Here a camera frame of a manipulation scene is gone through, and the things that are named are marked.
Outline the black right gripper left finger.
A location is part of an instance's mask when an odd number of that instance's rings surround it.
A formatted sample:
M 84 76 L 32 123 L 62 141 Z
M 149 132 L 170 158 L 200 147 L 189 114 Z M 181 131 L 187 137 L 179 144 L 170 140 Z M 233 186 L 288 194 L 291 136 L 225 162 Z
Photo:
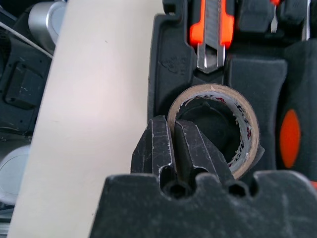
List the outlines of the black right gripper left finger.
M 175 156 L 170 128 L 165 116 L 156 116 L 148 121 L 131 160 L 132 174 L 152 174 L 160 185 L 176 179 Z

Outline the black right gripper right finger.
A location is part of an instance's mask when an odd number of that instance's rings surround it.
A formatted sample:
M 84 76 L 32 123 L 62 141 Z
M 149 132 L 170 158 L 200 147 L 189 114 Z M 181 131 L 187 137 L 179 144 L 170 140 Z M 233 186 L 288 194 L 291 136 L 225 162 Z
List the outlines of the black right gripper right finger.
M 223 154 L 193 122 L 175 122 L 174 149 L 177 175 L 190 186 L 201 173 L 214 175 L 220 183 L 234 179 Z

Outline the black electrical tape roll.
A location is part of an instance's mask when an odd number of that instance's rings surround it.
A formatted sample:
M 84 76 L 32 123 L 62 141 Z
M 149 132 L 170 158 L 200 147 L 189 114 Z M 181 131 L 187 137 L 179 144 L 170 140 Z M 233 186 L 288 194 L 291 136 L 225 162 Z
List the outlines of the black electrical tape roll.
M 173 102 L 167 116 L 171 133 L 175 131 L 178 112 L 195 99 L 205 99 L 226 105 L 240 129 L 240 142 L 229 169 L 235 179 L 240 179 L 262 158 L 265 149 L 260 145 L 260 127 L 251 104 L 238 91 L 220 84 L 201 84 L 183 91 Z

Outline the black orange screwdriver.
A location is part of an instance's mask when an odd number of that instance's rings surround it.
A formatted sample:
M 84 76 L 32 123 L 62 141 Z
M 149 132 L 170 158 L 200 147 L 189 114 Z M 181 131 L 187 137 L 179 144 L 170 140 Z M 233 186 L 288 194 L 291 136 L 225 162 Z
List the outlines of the black orange screwdriver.
M 279 169 L 304 175 L 317 190 L 317 0 L 283 0 L 285 20 L 302 16 L 301 40 L 284 50 L 288 64 L 278 104 Z

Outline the orange black utility knife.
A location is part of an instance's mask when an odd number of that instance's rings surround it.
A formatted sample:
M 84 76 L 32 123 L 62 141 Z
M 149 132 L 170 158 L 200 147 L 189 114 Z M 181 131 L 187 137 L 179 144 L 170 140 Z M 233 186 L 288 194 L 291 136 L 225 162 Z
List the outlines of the orange black utility knife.
M 189 44 L 197 68 L 209 74 L 224 66 L 234 31 L 235 0 L 191 0 Z

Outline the black tool case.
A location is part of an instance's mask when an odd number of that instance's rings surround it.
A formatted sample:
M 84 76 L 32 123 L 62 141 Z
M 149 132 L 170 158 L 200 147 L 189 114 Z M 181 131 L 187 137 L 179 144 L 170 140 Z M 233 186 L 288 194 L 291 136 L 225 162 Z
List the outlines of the black tool case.
M 236 0 L 235 36 L 225 66 L 206 74 L 194 66 L 196 50 L 189 37 L 191 0 L 162 0 L 164 14 L 154 20 L 148 117 L 166 116 L 175 99 L 186 89 L 207 83 L 226 85 L 242 94 L 253 107 L 265 149 L 258 163 L 245 173 L 249 181 L 256 171 L 277 166 L 277 117 L 288 64 L 284 50 L 300 41 L 300 16 L 285 20 L 277 7 L 280 26 L 276 33 L 263 31 L 271 16 L 270 0 Z

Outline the silver rounded robot part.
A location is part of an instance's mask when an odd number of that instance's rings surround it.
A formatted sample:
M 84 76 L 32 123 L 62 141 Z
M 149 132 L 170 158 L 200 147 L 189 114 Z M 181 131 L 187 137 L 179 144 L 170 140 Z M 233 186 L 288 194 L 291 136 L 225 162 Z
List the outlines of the silver rounded robot part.
M 29 13 L 28 26 L 34 39 L 53 55 L 60 34 L 66 2 L 48 1 L 35 4 Z
M 20 191 L 30 144 L 7 141 L 0 143 L 0 202 L 15 205 Z

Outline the black equipment block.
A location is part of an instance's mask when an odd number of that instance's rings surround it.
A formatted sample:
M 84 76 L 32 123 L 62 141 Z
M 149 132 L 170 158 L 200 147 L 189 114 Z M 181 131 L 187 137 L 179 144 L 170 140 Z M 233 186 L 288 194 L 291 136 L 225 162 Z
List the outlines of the black equipment block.
M 30 9 L 15 17 L 0 7 L 0 132 L 32 135 L 52 55 L 32 37 Z

